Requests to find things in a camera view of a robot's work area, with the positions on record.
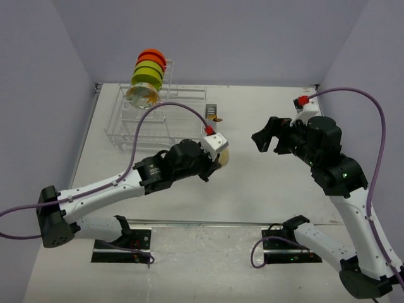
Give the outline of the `blue patterned ceramic bowl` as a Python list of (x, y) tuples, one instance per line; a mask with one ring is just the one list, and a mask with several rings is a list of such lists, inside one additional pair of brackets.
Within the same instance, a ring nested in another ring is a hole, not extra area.
[(228, 164), (229, 160), (230, 160), (230, 152), (229, 149), (226, 148), (222, 150), (222, 152), (219, 154), (217, 162), (217, 164), (219, 165), (219, 169), (224, 168)]

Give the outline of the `orange flower ceramic bowl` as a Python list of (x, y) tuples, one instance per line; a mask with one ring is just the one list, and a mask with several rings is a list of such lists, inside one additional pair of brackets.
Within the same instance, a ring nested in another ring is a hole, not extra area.
[(139, 82), (126, 92), (126, 100), (139, 109), (149, 109), (160, 101), (160, 95), (149, 83)]

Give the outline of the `lime green bowl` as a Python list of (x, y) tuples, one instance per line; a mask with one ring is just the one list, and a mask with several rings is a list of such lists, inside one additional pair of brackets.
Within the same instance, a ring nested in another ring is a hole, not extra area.
[(148, 83), (153, 86), (157, 91), (162, 87), (161, 74), (153, 68), (142, 67), (138, 68), (132, 75), (131, 84)]
[(163, 67), (161, 67), (161, 65), (159, 65), (157, 62), (151, 60), (140, 61), (134, 67), (134, 73), (140, 68), (151, 68), (155, 70), (160, 75), (161, 78), (163, 78), (164, 76)]

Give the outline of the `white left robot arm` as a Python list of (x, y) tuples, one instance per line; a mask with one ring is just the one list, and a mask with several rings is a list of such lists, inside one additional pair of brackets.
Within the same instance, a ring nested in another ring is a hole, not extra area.
[(228, 145), (217, 134), (199, 143), (185, 139), (116, 177), (65, 191), (57, 191), (54, 186), (43, 188), (36, 211), (43, 246), (55, 248), (77, 237), (126, 247), (131, 232), (124, 216), (91, 219), (88, 214), (125, 199), (168, 189), (187, 177), (208, 181), (214, 171), (226, 165)]

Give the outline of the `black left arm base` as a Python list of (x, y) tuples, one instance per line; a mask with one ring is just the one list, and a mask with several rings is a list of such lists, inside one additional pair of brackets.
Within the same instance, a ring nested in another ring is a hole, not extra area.
[(152, 231), (132, 229), (130, 235), (122, 235), (113, 242), (95, 240), (92, 263), (146, 264), (154, 263), (150, 252)]

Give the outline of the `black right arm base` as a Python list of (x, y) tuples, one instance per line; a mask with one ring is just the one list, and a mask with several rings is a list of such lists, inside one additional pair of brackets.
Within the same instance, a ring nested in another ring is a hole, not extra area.
[(301, 249), (279, 239), (263, 242), (264, 261), (266, 264), (303, 264), (322, 263), (323, 260), (312, 251)]

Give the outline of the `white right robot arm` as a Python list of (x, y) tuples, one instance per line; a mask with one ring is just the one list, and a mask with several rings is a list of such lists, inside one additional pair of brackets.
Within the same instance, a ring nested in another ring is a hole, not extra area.
[(278, 240), (289, 248), (306, 248), (330, 264), (352, 297), (376, 300), (403, 281), (403, 263), (367, 204), (370, 190), (361, 166), (341, 152), (341, 137), (336, 122), (323, 116), (307, 122), (271, 117), (251, 136), (260, 152), (267, 152), (271, 139), (277, 138), (275, 153), (293, 154), (310, 166), (315, 183), (340, 214), (353, 248), (322, 233), (302, 215), (283, 222)]

